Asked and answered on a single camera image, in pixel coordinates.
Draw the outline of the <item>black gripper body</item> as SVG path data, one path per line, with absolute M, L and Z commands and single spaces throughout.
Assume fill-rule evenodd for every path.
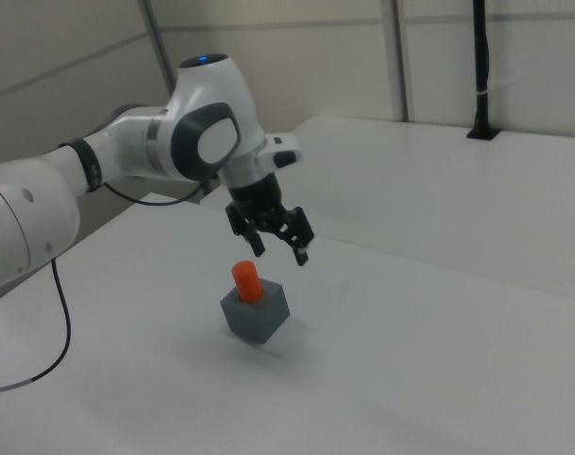
M 285 208 L 281 204 L 279 182 L 274 173 L 251 185 L 229 188 L 232 202 L 226 214 L 232 227 L 245 227 L 253 222 L 257 227 L 281 227 Z

